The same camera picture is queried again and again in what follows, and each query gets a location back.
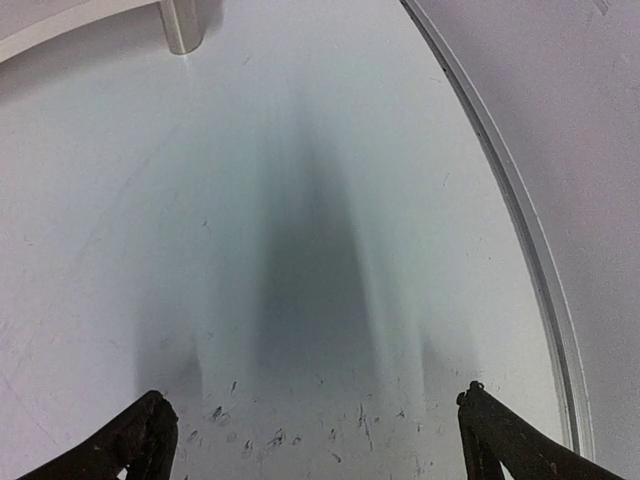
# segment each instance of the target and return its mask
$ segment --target cylindrical metal leg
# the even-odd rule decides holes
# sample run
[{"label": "cylindrical metal leg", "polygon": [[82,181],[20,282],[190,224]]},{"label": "cylindrical metal leg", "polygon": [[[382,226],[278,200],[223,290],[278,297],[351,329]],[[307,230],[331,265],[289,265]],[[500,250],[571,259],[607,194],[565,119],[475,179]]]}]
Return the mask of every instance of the cylindrical metal leg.
[{"label": "cylindrical metal leg", "polygon": [[169,50],[176,55],[192,52],[202,42],[195,0],[161,0],[160,12]]}]

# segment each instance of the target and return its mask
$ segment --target black object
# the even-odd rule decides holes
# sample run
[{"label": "black object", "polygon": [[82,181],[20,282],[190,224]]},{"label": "black object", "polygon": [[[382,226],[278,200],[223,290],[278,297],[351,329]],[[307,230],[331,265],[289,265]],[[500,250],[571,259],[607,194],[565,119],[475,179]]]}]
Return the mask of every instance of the black object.
[{"label": "black object", "polygon": [[622,480],[555,443],[471,382],[458,395],[458,422],[469,480]]},{"label": "black object", "polygon": [[87,440],[18,480],[169,480],[178,417],[156,391],[145,393]]}]

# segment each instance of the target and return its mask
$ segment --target metal edge trim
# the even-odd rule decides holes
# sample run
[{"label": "metal edge trim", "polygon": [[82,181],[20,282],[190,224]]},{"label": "metal edge trim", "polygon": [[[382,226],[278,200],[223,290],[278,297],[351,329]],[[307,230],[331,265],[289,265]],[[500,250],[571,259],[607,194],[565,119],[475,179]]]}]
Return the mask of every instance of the metal edge trim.
[{"label": "metal edge trim", "polygon": [[553,257],[531,198],[486,106],[457,58],[416,0],[399,0],[456,93],[496,177],[518,235],[545,323],[565,443],[595,461],[591,413],[580,352]]}]

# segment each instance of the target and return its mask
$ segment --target gray wall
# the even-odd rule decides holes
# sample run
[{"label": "gray wall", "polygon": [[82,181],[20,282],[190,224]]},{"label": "gray wall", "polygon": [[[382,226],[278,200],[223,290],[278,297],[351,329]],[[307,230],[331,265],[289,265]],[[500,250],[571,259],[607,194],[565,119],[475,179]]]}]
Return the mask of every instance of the gray wall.
[{"label": "gray wall", "polygon": [[501,131],[547,236],[596,460],[640,470],[640,4],[419,0]]}]

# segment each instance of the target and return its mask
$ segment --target white tabletop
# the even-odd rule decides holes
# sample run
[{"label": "white tabletop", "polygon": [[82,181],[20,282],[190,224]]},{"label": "white tabletop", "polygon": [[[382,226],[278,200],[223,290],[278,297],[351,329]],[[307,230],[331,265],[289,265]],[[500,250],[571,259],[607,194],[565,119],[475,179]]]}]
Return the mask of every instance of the white tabletop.
[{"label": "white tabletop", "polygon": [[179,479],[462,478],[472,379],[562,439],[500,190],[401,5],[269,3],[185,58],[140,14],[3,66],[0,477],[148,388]]}]

